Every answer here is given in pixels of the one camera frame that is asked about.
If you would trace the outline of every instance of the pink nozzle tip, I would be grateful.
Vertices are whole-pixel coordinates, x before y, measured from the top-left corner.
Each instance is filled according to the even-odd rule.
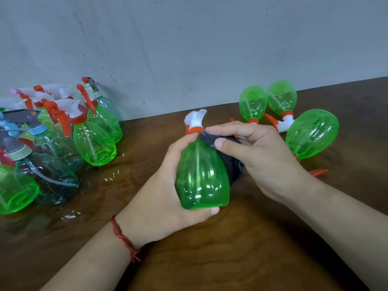
[[[11,93],[13,94],[21,94],[23,93],[21,89],[11,89]]]

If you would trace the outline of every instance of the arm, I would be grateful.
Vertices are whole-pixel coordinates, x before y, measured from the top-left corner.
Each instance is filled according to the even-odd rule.
[[[187,135],[172,144],[160,169],[116,216],[136,248],[218,213],[219,208],[183,209],[175,190],[181,152],[196,138]],[[114,290],[129,263],[129,250],[108,223],[41,290]]]
[[[372,291],[386,290],[388,216],[309,175],[273,127],[231,122],[206,132],[246,137],[246,145],[220,138],[215,146],[242,161],[263,193],[302,218]]]

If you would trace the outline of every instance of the blue-gray wall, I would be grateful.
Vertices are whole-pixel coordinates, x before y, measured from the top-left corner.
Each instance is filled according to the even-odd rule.
[[[0,0],[0,98],[91,76],[126,119],[388,76],[387,0]]]

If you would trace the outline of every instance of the person's left hand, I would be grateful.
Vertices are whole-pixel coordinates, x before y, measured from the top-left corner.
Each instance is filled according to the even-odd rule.
[[[135,247],[161,240],[183,228],[207,220],[220,208],[187,210],[180,204],[175,178],[181,152],[198,134],[186,135],[170,145],[162,165],[150,177],[116,220]]]

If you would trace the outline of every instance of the brown table surface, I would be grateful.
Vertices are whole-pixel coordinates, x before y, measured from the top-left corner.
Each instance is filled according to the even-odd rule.
[[[294,114],[335,114],[339,134],[302,161],[328,168],[321,179],[388,214],[388,78],[298,92]],[[207,108],[204,126],[242,120],[237,103]],[[59,206],[31,205],[0,216],[0,286],[38,290],[158,169],[184,135],[188,111],[127,121],[117,158],[81,171],[82,189]],[[263,195],[250,176],[231,189],[230,204],[205,223],[146,246],[119,290],[364,290],[332,249],[296,215]]]

